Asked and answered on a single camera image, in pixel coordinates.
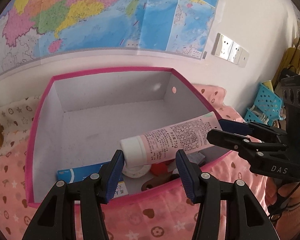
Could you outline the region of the pink right sleeve forearm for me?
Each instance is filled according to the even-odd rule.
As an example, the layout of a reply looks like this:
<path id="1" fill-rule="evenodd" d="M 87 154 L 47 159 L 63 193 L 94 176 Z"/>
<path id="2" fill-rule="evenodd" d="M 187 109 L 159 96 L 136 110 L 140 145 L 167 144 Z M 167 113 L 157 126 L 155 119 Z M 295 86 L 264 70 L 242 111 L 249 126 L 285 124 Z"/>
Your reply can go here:
<path id="1" fill-rule="evenodd" d="M 300 203 L 286 207 L 275 229 L 280 239 L 295 239 L 300 234 Z"/>

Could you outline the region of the person's right hand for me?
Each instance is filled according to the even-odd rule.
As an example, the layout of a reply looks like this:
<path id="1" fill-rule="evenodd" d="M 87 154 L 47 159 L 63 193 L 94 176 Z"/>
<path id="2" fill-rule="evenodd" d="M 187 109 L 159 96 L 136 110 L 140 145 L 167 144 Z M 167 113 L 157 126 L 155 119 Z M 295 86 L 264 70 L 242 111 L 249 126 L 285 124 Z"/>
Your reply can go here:
<path id="1" fill-rule="evenodd" d="M 278 187 L 273 178 L 268 178 L 265 191 L 265 202 L 267 206 L 274 205 L 278 196 L 287 197 L 298 183 L 290 183 Z M 300 186 L 289 197 L 288 206 L 294 206 L 300 203 Z"/>

